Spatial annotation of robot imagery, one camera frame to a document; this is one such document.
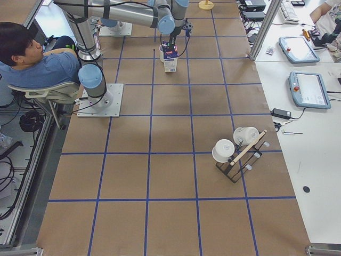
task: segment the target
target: white keyboard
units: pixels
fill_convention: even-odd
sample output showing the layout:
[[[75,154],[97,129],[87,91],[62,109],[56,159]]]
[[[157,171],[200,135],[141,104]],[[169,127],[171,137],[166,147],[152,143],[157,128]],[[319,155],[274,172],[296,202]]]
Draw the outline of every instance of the white keyboard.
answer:
[[[286,23],[290,24],[298,24],[299,19],[298,16],[295,13],[294,7],[291,4],[291,2],[287,2],[286,0],[283,0],[281,3],[280,13]]]

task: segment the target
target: chair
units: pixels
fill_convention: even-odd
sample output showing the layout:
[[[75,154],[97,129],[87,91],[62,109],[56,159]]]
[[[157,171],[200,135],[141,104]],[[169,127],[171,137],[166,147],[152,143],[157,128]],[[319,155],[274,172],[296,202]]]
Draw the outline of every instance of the chair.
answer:
[[[52,113],[53,118],[56,122],[56,125],[59,129],[64,130],[65,126],[61,125],[56,108],[53,103],[58,104],[73,104],[79,89],[79,84],[75,82],[64,82],[58,85],[41,88],[41,89],[31,89],[31,88],[24,88],[24,87],[17,87],[14,85],[8,85],[8,87],[12,90],[25,92],[25,97],[27,99],[36,99],[36,103],[48,113]],[[47,103],[50,105],[51,112],[46,109],[41,103]]]

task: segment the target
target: blue shirt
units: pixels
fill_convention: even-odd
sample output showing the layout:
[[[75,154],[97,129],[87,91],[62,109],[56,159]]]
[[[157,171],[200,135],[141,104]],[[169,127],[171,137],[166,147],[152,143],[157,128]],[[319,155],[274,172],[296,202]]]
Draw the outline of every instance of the blue shirt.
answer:
[[[78,59],[70,52],[50,54],[32,67],[15,70],[0,61],[0,74],[9,83],[24,88],[44,88],[73,81],[79,83]]]

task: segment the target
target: tablet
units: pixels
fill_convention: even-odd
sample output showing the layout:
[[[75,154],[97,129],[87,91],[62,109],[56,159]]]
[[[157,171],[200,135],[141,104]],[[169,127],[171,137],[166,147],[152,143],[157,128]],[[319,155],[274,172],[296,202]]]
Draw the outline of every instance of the tablet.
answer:
[[[319,62],[320,58],[304,36],[280,37],[279,45],[291,63]]]
[[[294,103],[300,107],[330,109],[331,104],[321,74],[291,72],[289,85]]]

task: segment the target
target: yellow round base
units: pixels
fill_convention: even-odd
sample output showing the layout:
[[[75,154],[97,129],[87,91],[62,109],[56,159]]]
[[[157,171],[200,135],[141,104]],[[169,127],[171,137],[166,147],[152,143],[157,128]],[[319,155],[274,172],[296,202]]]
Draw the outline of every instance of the yellow round base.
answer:
[[[211,1],[208,1],[206,4],[206,1],[201,1],[199,3],[199,8],[203,10],[211,10],[214,7],[214,4]]]

